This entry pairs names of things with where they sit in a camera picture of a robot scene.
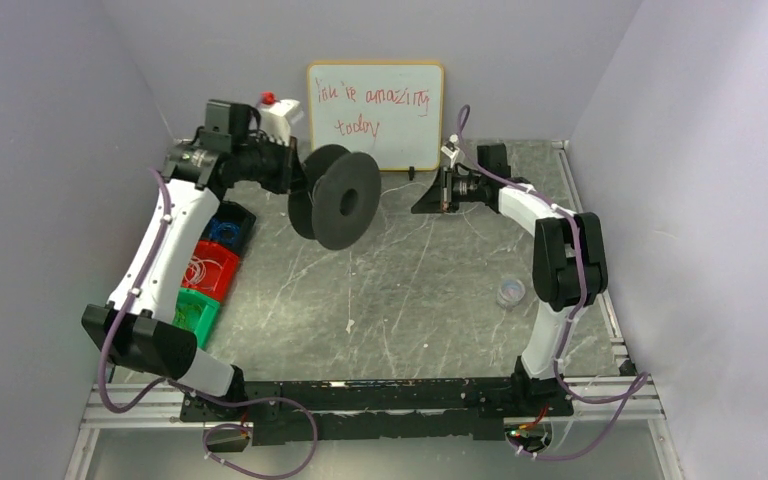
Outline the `black cable spool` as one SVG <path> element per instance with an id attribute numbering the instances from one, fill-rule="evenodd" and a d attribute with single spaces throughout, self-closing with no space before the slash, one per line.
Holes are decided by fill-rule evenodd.
<path id="1" fill-rule="evenodd" d="M 315 149 L 302 163 L 303 187 L 287 201 L 298 235 L 339 251 L 356 243 L 374 219 L 382 192 L 373 157 L 338 144 Z"/>

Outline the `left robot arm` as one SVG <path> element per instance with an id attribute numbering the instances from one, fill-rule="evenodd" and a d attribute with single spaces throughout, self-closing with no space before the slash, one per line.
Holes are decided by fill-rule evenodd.
<path id="1" fill-rule="evenodd" d="M 293 126 L 303 107 L 294 99 L 255 105 L 211 100 L 192 138 L 167 151 L 152 173 L 158 188 L 152 217 L 125 275 L 101 305 L 86 307 L 81 324 L 100 351 L 97 383 L 109 365 L 236 401 L 239 368 L 199 346 L 174 325 L 178 292 L 194 250 L 228 189 L 257 182 L 275 194 L 300 182 Z"/>

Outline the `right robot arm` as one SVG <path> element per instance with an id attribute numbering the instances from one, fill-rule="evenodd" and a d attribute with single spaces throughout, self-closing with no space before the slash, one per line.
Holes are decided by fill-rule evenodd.
<path id="1" fill-rule="evenodd" d="M 532 286 L 540 304 L 519 363 L 530 380 L 560 379 L 580 316 L 607 287 L 598 216 L 566 209 L 512 176 L 502 143 L 481 145 L 469 156 L 452 135 L 440 150 L 445 161 L 412 213 L 453 214 L 463 203 L 482 203 L 532 236 Z"/>

